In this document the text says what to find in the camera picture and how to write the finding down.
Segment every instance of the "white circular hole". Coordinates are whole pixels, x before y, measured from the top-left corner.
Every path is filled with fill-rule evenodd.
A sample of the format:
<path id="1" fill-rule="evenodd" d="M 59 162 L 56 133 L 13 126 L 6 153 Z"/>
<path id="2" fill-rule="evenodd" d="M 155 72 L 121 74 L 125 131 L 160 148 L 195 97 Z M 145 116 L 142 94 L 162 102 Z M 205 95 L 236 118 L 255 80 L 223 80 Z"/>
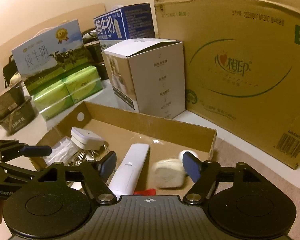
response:
<path id="1" fill-rule="evenodd" d="M 77 118 L 78 118 L 78 121 L 79 121 L 79 122 L 82 122 L 83 119 L 84 119 L 84 113 L 83 113 L 83 112 L 80 112 L 80 113 L 78 114 Z"/>

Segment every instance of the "metal bolt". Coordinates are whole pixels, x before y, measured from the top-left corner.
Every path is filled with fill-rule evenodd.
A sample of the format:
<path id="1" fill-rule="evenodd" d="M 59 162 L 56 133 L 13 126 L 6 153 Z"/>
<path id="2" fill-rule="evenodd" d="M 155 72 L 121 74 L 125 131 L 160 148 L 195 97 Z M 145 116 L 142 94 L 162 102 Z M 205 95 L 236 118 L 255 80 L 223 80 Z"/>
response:
<path id="1" fill-rule="evenodd" d="M 195 202 L 195 201 L 199 201 L 201 199 L 201 196 L 196 193 L 191 193 L 186 196 L 186 199 L 191 202 Z"/>
<path id="2" fill-rule="evenodd" d="M 108 193 L 104 193 L 98 196 L 98 199 L 100 199 L 102 202 L 108 202 L 114 199 L 114 196 Z"/>

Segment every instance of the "white table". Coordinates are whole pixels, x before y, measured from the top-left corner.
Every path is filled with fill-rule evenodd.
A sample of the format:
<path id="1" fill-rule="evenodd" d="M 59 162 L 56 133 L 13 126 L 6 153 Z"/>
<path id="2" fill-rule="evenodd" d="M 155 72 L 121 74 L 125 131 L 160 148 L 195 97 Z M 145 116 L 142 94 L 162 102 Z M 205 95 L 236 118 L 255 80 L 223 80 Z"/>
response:
<path id="1" fill-rule="evenodd" d="M 109 81 L 104 81 L 103 84 L 105 87 L 104 90 L 85 99 L 85 101 L 90 101 L 92 103 L 101 104 L 105 106 L 118 107 Z M 50 119 L 47 122 L 43 119 L 41 115 L 39 115 L 25 128 L 21 129 L 20 131 L 9 137 L 6 136 L 5 130 L 2 127 L 0 127 L 0 140 L 17 139 L 22 143 L 35 145 L 48 130 L 50 130 L 54 125 L 61 121 L 75 107 L 76 106 L 72 106 L 71 108 L 67 109 L 66 111 L 62 112 L 61 114 L 57 115 L 56 117 Z M 189 111 L 184 111 L 183 113 L 175 117 L 174 120 L 216 129 L 218 131 L 217 136 L 219 138 L 248 153 L 253 158 L 260 161 L 261 163 L 272 169 L 274 172 L 279 174 L 282 178 L 286 179 L 296 187 L 300 188 L 300 166 L 297 170 L 293 170 L 285 164 L 279 162 L 275 158 L 271 157 L 270 155 L 266 154 L 262 150 L 254 147 L 250 143 L 247 143 L 246 141 L 226 131 L 225 129 Z M 22 168 L 34 170 L 34 167 L 32 166 L 30 160 L 23 156 L 16 158 L 15 160 L 10 161 L 9 163 Z M 6 227 L 5 223 L 3 222 L 0 225 L 0 240 L 6 240 L 9 238 L 9 236 L 11 236 L 11 234 L 8 228 Z"/>

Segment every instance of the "heart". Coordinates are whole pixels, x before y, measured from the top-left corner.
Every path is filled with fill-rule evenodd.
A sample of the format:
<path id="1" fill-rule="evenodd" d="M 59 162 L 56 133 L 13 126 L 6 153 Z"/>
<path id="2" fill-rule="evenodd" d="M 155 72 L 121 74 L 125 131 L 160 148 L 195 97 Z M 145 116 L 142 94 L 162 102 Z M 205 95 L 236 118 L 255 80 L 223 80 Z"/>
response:
<path id="1" fill-rule="evenodd" d="M 228 58 L 227 54 L 220 55 L 220 61 L 221 61 L 221 63 L 223 64 L 223 66 L 224 66 L 225 63 L 226 63 L 227 58 Z"/>

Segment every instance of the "red object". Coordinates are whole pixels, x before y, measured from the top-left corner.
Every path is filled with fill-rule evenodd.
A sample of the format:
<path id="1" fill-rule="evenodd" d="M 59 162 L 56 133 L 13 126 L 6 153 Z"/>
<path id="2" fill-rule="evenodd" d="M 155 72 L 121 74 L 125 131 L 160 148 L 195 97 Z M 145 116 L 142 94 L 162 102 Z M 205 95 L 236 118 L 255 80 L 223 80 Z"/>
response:
<path id="1" fill-rule="evenodd" d="M 134 195 L 141 195 L 141 196 L 155 196 L 156 194 L 155 188 L 150 188 L 146 190 L 141 190 L 141 191 L 135 191 L 133 194 Z"/>

